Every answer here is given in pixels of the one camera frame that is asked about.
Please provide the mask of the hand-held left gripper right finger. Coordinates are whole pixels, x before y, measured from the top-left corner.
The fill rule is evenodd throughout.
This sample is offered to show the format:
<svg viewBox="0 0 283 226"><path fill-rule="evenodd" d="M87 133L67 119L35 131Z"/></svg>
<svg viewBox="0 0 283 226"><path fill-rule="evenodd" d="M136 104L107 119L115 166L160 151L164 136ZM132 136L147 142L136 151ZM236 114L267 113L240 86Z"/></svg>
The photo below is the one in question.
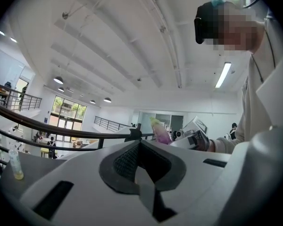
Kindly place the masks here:
<svg viewBox="0 0 283 226"><path fill-rule="evenodd" d="M217 181L230 157L142 140L139 162L151 182L150 193L142 192L141 198L154 215L219 215L228 195Z"/></svg>

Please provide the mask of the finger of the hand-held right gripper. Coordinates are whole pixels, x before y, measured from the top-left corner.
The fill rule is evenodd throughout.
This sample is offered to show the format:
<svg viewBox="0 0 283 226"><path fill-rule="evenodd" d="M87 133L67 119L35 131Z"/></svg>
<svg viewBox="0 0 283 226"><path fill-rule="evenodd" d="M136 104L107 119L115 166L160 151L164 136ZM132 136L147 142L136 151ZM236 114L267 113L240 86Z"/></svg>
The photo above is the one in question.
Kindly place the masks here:
<svg viewBox="0 0 283 226"><path fill-rule="evenodd" d="M169 144L170 146L179 147L183 149L196 149L197 140L193 137L184 137L179 140L173 141Z"/></svg>

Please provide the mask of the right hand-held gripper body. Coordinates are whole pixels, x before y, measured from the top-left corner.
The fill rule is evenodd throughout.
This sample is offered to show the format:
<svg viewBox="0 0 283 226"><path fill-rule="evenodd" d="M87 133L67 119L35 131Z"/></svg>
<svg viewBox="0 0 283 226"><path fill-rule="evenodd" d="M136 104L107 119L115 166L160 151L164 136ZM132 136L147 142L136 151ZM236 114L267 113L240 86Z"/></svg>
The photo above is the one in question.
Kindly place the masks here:
<svg viewBox="0 0 283 226"><path fill-rule="evenodd" d="M176 133L175 141L184 137L193 137L197 140L197 148L193 150L207 151L209 148L209 138L206 135L207 130L207 126L196 116Z"/></svg>

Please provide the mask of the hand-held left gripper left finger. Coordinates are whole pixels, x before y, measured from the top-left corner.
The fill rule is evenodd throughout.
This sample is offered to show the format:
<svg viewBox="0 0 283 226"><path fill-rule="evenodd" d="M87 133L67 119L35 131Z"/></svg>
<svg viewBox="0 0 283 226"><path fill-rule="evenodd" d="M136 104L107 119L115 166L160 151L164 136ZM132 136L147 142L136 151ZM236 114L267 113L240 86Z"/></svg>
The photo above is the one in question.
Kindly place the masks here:
<svg viewBox="0 0 283 226"><path fill-rule="evenodd" d="M50 222L55 226L153 226L154 219L137 195L118 194L100 177L108 155L128 146L121 143L73 157L31 185L20 201L33 209L60 181L73 183Z"/></svg>

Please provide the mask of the purple green toy eggplant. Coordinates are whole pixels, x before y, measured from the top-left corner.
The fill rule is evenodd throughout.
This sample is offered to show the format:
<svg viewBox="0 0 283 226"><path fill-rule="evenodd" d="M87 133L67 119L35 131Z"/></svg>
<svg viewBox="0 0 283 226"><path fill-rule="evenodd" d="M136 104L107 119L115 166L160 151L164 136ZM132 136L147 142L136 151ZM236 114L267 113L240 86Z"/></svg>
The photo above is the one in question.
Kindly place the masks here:
<svg viewBox="0 0 283 226"><path fill-rule="evenodd" d="M165 145L169 145L170 143L172 143L172 139L168 131L158 119L150 117L150 123L157 142Z"/></svg>

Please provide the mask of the person's right forearm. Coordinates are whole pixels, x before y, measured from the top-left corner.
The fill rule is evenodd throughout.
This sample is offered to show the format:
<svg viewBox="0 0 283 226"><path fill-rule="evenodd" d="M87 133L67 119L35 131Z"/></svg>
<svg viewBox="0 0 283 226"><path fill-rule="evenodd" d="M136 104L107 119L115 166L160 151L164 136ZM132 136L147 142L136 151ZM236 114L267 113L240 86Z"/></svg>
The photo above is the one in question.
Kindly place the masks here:
<svg viewBox="0 0 283 226"><path fill-rule="evenodd" d="M241 143L248 143L243 137L238 137L234 140L229 140L224 137L209 140L208 152L232 154L235 147Z"/></svg>

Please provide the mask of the dark grey table top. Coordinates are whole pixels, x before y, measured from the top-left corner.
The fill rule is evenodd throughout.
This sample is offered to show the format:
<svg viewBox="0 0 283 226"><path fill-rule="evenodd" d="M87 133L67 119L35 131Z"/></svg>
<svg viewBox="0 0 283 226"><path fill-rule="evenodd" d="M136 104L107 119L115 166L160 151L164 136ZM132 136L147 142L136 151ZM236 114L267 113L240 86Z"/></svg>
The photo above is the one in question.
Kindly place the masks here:
<svg viewBox="0 0 283 226"><path fill-rule="evenodd" d="M18 180L14 177L10 163L6 165L0 177L0 190L17 199L19 199L33 183L66 162L66 160L48 159L27 153L19 153L18 156L24 178Z"/></svg>

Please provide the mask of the black office chair with headrest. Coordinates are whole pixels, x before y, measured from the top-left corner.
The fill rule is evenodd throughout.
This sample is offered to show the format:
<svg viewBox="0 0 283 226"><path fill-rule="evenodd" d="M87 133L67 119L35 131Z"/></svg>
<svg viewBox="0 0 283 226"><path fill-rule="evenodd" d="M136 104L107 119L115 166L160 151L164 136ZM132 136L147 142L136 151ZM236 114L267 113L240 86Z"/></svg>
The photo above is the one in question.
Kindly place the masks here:
<svg viewBox="0 0 283 226"><path fill-rule="evenodd" d="M139 129L130 128L129 130L130 130L130 135L125 138L124 142L142 139L142 133Z"/></svg>

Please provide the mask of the black metal balcony railing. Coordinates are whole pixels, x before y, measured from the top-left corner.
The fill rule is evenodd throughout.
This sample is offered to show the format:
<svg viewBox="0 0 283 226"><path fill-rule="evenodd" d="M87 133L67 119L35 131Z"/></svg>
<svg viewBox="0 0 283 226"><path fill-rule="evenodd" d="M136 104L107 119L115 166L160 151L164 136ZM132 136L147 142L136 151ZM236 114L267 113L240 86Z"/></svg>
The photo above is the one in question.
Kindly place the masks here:
<svg viewBox="0 0 283 226"><path fill-rule="evenodd" d="M34 142L32 139L24 139L22 137L17 137L12 134L9 134L3 130L0 129L0 135L6 136L8 138L11 138L15 141L22 142L24 144L28 144L34 147L39 148L50 148L53 150L60 150L60 151L71 151L71 152L88 152L92 150L99 150L103 148L104 140L106 139L125 139L127 136L130 135L130 133L126 134L111 134L111 133L95 133L95 132L88 132L88 131L78 131L78 130L71 130L71 129L63 129L59 127L54 127L36 120L33 120L31 118L25 117L23 115L20 115L14 111L11 111L3 106L0 106L0 116L3 118L12 121L16 124L21 124L24 127L35 129L37 131L41 132L53 132L57 135L62 136L69 136L69 137L81 137L81 138L88 138L88 139L97 139L98 140L98 147L95 149L92 148L67 148L67 147L52 147L49 145L41 145L37 142ZM8 149L5 147L0 146L0 150L4 152L8 152ZM3 161L0 159L0 174L2 174L2 167L1 165L7 165L6 161Z"/></svg>

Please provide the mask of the black metal staircase railing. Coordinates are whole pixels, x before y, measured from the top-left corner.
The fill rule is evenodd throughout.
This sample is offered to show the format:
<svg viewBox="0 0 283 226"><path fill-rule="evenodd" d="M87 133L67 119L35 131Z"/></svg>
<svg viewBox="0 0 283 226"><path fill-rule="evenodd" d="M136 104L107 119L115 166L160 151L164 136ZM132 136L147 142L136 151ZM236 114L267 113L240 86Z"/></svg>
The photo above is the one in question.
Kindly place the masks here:
<svg viewBox="0 0 283 226"><path fill-rule="evenodd" d="M115 121L110 121L98 116L95 116L94 124L98 125L99 127L103 127L111 132L117 132L125 127L130 127L128 125L124 125Z"/></svg>

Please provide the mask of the person's beige sweater torso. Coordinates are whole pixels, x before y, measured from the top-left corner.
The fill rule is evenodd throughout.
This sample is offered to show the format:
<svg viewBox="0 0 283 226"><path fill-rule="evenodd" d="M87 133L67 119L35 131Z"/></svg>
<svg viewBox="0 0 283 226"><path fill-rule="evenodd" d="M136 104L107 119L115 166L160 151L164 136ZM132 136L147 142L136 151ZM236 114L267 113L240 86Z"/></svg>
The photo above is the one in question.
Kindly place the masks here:
<svg viewBox="0 0 283 226"><path fill-rule="evenodd" d="M235 136L250 141L272 125L283 125L283 29L269 11L265 34L250 56L242 86L243 112Z"/></svg>

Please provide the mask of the glass entrance door with windows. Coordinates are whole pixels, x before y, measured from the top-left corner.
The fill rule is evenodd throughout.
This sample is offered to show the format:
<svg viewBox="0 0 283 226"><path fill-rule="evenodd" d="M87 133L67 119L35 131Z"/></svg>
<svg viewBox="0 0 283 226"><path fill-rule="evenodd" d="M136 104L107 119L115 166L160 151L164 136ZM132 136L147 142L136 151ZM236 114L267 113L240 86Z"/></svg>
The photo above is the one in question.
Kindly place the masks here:
<svg viewBox="0 0 283 226"><path fill-rule="evenodd" d="M50 112L49 125L80 131L86 108L82 104L56 96Z"/></svg>

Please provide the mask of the clear plastic bottle yellow liquid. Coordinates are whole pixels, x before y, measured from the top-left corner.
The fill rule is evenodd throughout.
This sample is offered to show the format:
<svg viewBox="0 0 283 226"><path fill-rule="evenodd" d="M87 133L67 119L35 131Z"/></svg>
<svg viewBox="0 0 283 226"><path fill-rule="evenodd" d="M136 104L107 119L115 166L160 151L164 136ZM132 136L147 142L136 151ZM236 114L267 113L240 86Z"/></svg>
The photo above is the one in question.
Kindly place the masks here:
<svg viewBox="0 0 283 226"><path fill-rule="evenodd" d="M8 154L9 154L9 163L11 165L15 179L22 180L24 178L24 173L22 171L18 151L15 149L10 149Z"/></svg>

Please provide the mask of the black metal mezzanine railing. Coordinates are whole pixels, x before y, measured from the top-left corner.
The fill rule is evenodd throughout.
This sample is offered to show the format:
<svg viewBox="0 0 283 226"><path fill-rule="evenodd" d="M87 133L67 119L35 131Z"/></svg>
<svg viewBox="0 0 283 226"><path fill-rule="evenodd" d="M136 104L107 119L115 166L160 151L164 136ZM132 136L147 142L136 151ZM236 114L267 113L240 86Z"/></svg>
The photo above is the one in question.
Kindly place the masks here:
<svg viewBox="0 0 283 226"><path fill-rule="evenodd" d="M3 106L11 111L22 111L39 109L42 98L25 94L21 110L19 110L21 92L9 87L0 85L0 106Z"/></svg>

